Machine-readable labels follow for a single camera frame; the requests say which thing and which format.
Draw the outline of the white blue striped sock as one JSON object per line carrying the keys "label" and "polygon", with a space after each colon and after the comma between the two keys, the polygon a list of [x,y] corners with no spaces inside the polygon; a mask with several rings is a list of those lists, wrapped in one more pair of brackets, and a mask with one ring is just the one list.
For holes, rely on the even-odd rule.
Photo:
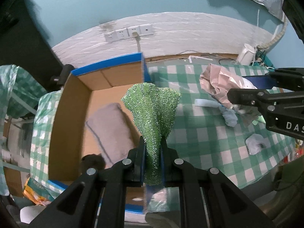
{"label": "white blue striped sock", "polygon": [[238,117],[245,126],[249,126],[254,120],[257,120],[261,113],[257,107],[246,105],[233,104],[230,109],[218,104],[219,111],[221,112],[225,124],[229,127],[235,127],[238,123]]}

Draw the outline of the light grey knit cloth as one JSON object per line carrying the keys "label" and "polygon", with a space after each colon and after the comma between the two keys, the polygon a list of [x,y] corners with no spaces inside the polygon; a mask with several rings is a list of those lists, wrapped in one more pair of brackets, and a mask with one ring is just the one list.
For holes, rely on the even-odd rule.
{"label": "light grey knit cloth", "polygon": [[269,147],[267,140],[260,134],[253,134],[245,140],[250,155],[255,155]]}

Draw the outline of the pink beige cloth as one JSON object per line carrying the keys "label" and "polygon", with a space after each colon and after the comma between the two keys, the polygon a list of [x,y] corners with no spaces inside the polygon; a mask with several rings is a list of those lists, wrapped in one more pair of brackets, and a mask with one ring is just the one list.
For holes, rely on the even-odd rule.
{"label": "pink beige cloth", "polygon": [[206,67],[199,77],[199,83],[203,90],[228,109],[233,108],[227,97],[230,89],[257,89],[249,80],[215,64]]}

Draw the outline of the grey towel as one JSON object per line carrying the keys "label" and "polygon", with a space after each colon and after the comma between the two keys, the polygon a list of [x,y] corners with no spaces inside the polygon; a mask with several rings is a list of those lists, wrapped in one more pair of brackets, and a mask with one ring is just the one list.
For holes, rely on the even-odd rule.
{"label": "grey towel", "polygon": [[139,144],[137,129],[117,102],[98,109],[85,125],[98,143],[107,168],[125,159]]}

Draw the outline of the green sparkly scrub cloth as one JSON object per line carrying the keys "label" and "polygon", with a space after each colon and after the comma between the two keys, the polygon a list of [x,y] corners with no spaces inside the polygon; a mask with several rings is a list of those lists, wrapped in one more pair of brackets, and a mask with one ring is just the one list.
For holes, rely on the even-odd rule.
{"label": "green sparkly scrub cloth", "polygon": [[161,140],[171,133],[180,97],[175,89],[147,82],[134,84],[122,97],[146,143],[144,182],[148,185],[161,183]]}

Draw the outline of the white electric kettle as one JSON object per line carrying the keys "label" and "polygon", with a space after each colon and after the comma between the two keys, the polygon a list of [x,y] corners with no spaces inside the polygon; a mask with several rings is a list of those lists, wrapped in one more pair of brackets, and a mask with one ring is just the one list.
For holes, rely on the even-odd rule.
{"label": "white electric kettle", "polygon": [[251,45],[245,43],[243,45],[243,48],[241,52],[239,53],[236,63],[240,65],[250,65],[253,61],[253,58],[255,56],[255,48]]}

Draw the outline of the green checkered tablecloth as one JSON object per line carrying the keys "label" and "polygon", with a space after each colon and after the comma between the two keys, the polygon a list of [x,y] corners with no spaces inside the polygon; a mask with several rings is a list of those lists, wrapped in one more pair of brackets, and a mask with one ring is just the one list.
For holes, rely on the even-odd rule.
{"label": "green checkered tablecloth", "polygon": [[[263,123],[245,126],[238,119],[235,127],[225,124],[215,108],[200,108],[197,98],[211,99],[201,89],[199,76],[205,65],[168,65],[148,68],[150,81],[162,88],[172,88],[181,94],[169,147],[195,167],[216,167],[235,185],[244,188],[260,180],[295,147],[295,139],[270,132]],[[63,89],[43,95],[35,117],[30,151],[30,174],[49,188],[54,197],[62,192],[48,179],[48,156],[51,132]],[[269,147],[250,155],[245,140],[253,134],[262,135]]]}

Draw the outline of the orange snack package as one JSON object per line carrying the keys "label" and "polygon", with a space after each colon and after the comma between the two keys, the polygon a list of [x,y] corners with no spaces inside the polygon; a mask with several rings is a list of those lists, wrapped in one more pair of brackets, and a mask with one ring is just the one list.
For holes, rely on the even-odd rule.
{"label": "orange snack package", "polygon": [[47,189],[31,177],[25,182],[23,195],[35,205],[48,206],[54,200]]}

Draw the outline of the blue cardboard box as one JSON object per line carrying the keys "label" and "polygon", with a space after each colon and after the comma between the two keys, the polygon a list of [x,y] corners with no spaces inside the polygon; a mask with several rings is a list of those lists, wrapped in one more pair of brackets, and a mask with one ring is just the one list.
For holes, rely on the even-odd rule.
{"label": "blue cardboard box", "polygon": [[48,156],[48,179],[70,185],[83,157],[101,155],[106,167],[127,157],[140,133],[122,97],[136,83],[149,82],[144,56],[123,55],[73,70],[56,110]]}

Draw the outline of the white wall socket strip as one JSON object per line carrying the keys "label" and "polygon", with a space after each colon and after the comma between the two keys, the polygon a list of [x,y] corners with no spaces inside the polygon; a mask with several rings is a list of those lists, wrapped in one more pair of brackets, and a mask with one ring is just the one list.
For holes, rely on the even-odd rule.
{"label": "white wall socket strip", "polygon": [[137,36],[152,35],[154,28],[152,24],[142,24],[136,26],[129,26],[122,29],[117,29],[104,34],[105,40],[108,43],[135,38]]}

